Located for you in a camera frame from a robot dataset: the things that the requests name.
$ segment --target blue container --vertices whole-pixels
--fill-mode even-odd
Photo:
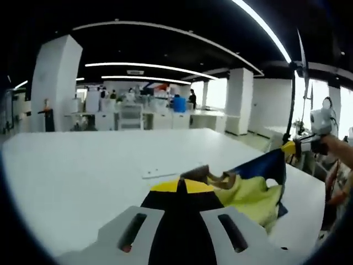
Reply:
[[[174,112],[186,112],[186,99],[174,97],[173,109]]]

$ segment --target white desk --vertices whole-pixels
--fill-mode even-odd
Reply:
[[[195,117],[195,126],[192,126],[193,129],[199,128],[210,128],[219,133],[224,133],[226,129],[227,115],[219,111],[211,110],[187,110],[183,113],[174,112],[171,109],[165,109],[163,111],[155,111],[151,108],[143,109],[144,115],[153,116],[152,119],[146,119],[150,124],[147,126],[151,129],[187,129],[189,128],[189,119],[191,116]],[[105,115],[108,121],[108,125],[104,127],[114,128],[112,123],[113,113],[107,112],[96,112],[96,113],[71,113],[65,116],[76,116],[76,115],[95,115],[96,117],[101,117]]]
[[[208,163],[221,174],[260,155],[210,129],[18,134],[3,145],[19,212],[54,256],[87,247],[100,227],[130,205],[141,205],[150,184],[176,177],[142,179],[151,168],[184,171]],[[270,240],[308,253],[319,234],[324,198],[323,182],[287,166],[282,202],[288,214]]]

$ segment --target white table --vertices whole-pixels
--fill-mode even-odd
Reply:
[[[130,205],[141,205],[150,185],[177,176],[145,180],[146,171],[158,167],[172,173],[208,163],[212,173],[221,174],[260,155],[210,129],[18,134],[3,145],[19,212],[54,256],[87,247],[100,227]],[[287,166],[282,202],[288,214],[278,220],[270,240],[310,252],[324,198],[323,182]]]
[[[144,108],[143,115],[152,116],[151,119],[147,119],[151,129],[187,129],[189,128],[190,117],[193,117],[195,122],[192,129],[197,128],[210,128],[219,133],[224,133],[226,129],[227,115],[224,112],[213,111],[213,110],[187,110],[183,113],[174,112],[172,109],[165,108],[164,110],[155,111],[151,108]],[[78,116],[78,115],[95,115],[96,120],[102,120],[103,126],[96,126],[99,131],[109,130],[114,128],[114,113],[113,112],[77,112],[66,114],[67,117]]]

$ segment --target yellow cloth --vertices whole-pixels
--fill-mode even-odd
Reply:
[[[236,176],[236,181],[231,189],[216,189],[215,193],[221,203],[233,206],[251,220],[263,226],[270,232],[278,216],[278,201],[282,192],[282,185],[266,185],[263,177],[241,179]]]

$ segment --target red object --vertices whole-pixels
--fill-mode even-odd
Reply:
[[[124,246],[122,250],[126,253],[129,253],[131,251],[131,246]]]
[[[168,88],[168,84],[160,84],[159,86],[155,87],[155,89],[164,90],[164,91],[167,91],[167,88]]]

